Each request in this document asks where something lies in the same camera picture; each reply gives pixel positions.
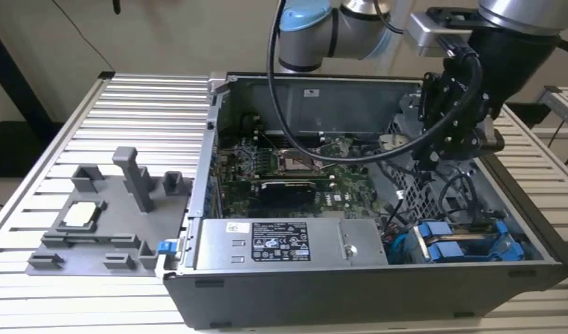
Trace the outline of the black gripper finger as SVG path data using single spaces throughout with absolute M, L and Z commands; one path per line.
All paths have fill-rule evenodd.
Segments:
M 493 119 L 485 116 L 473 128 L 449 128 L 429 146 L 412 154 L 419 171 L 432 171 L 441 161 L 468 161 L 493 154 L 505 147 L 505 141 L 493 127 Z
M 419 105 L 419 120 L 437 122 L 448 114 L 451 84 L 445 72 L 427 72 L 423 78 Z

